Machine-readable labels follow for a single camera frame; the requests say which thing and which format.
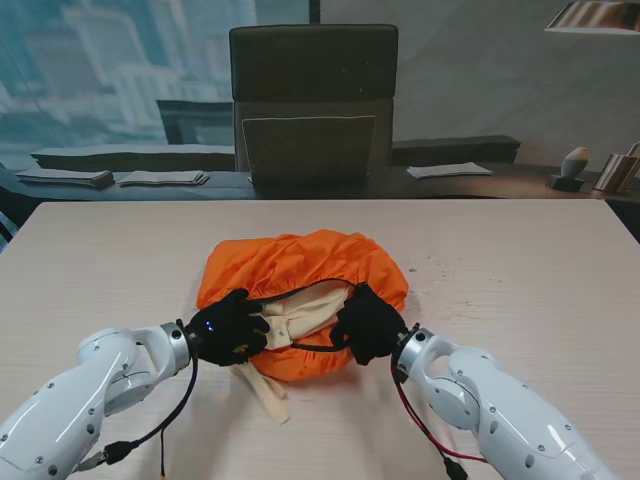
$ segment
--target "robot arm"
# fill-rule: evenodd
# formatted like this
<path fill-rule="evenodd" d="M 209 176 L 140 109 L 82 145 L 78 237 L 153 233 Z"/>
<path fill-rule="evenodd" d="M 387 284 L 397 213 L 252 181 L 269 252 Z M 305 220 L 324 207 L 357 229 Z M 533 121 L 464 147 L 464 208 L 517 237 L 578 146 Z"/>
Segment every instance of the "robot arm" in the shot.
<path fill-rule="evenodd" d="M 617 480 L 578 429 L 487 352 L 414 328 L 397 369 L 427 394 L 434 412 L 470 430 L 480 453 L 507 480 Z M 429 365 L 448 356 L 433 378 Z"/>
<path fill-rule="evenodd" d="M 103 418 L 142 401 L 191 358 L 174 323 L 102 330 L 84 340 L 76 356 L 77 367 L 46 382 L 0 426 L 3 480 L 62 480 L 82 470 L 78 465 L 98 441 Z"/>

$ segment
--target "city skyline mural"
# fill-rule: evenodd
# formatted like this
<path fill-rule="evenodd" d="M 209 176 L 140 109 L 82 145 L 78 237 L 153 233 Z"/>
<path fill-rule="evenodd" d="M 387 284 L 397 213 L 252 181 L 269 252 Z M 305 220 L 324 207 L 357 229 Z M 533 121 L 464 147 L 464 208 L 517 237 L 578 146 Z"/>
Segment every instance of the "city skyline mural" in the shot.
<path fill-rule="evenodd" d="M 230 101 L 229 29 L 308 15 L 306 0 L 2 0 L 0 163 L 166 144 L 157 100 Z"/>

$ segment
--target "wall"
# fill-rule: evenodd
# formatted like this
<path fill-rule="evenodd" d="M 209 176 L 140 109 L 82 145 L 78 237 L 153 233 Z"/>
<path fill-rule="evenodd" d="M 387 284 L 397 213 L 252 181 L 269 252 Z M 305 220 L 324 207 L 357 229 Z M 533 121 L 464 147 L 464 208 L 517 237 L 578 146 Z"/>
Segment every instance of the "wall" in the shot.
<path fill-rule="evenodd" d="M 394 138 L 505 134 L 520 163 L 591 170 L 640 140 L 640 37 L 558 34 L 565 0 L 322 0 L 323 23 L 400 30 Z"/>

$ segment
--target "desk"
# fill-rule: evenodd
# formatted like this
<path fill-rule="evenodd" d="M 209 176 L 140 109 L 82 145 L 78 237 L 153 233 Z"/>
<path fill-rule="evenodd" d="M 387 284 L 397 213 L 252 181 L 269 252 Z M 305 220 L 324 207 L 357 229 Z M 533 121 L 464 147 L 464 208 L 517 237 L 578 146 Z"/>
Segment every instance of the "desk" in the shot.
<path fill-rule="evenodd" d="M 356 198 L 600 198 L 640 203 L 640 191 L 604 194 L 585 185 L 583 193 L 566 193 L 545 187 L 557 167 L 480 163 L 494 172 L 493 176 L 440 177 L 416 180 L 406 167 L 390 167 L 374 172 L 362 185 L 332 185 L 315 188 L 257 188 L 246 172 L 210 172 L 207 183 L 194 187 L 120 187 L 104 190 L 76 186 L 25 184 L 10 172 L 0 170 L 0 187 L 13 193 L 43 200 L 283 200 L 283 199 L 356 199 Z M 128 173 L 115 173 L 116 180 Z M 597 172 L 584 172 L 581 178 L 595 181 Z M 633 188 L 640 183 L 636 180 Z"/>
<path fill-rule="evenodd" d="M 44 204 L 0 255 L 0 417 L 74 365 L 90 333 L 190 318 L 219 241 L 325 227 L 363 232 L 397 261 L 411 288 L 407 323 L 494 353 L 565 411 L 621 478 L 636 477 L 640 248 L 590 200 Z M 188 378 L 107 419 L 100 444 L 146 433 Z M 168 431 L 169 478 L 445 480 L 393 392 L 388 360 L 292 388 L 289 406 L 291 420 L 276 426 L 242 381 L 203 366 Z M 156 439 L 78 478 L 156 480 L 158 452 Z M 498 478 L 484 465 L 469 471 Z"/>

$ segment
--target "orange cloth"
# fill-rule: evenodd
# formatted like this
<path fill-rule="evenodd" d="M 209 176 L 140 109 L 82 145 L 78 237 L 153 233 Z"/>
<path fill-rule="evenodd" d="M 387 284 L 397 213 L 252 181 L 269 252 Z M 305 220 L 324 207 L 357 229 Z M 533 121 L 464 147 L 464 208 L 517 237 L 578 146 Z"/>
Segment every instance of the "orange cloth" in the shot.
<path fill-rule="evenodd" d="M 305 236 L 221 242 L 207 261 L 196 306 L 205 308 L 236 288 L 246 288 L 249 299 L 268 299 L 328 279 L 367 282 L 399 311 L 409 290 L 398 266 L 373 240 L 359 233 L 320 230 Z M 332 345 L 331 328 L 299 343 Z M 264 375 L 293 381 L 338 370 L 350 360 L 348 349 L 325 353 L 286 347 L 265 350 L 251 362 Z"/>

